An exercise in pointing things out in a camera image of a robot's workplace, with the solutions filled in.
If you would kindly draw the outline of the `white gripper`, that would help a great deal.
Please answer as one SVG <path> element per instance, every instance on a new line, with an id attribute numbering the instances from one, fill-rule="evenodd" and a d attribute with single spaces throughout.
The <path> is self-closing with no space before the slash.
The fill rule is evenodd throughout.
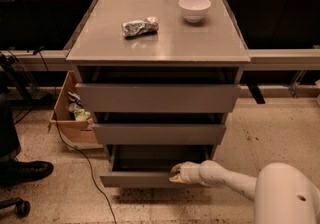
<path id="1" fill-rule="evenodd" d="M 193 162 L 179 163 L 172 167 L 171 173 L 177 173 L 169 178 L 169 181 L 172 183 L 182 184 L 183 182 L 186 184 L 198 184 L 202 181 L 200 174 L 200 165 Z"/>

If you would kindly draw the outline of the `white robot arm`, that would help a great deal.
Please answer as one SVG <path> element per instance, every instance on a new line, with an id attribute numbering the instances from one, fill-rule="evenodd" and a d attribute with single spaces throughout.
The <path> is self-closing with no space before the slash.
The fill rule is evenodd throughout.
<path id="1" fill-rule="evenodd" d="M 254 202 L 254 224 L 320 224 L 320 191 L 298 169 L 284 163 L 265 166 L 257 177 L 225 169 L 215 161 L 175 165 L 172 183 L 223 184 Z"/>

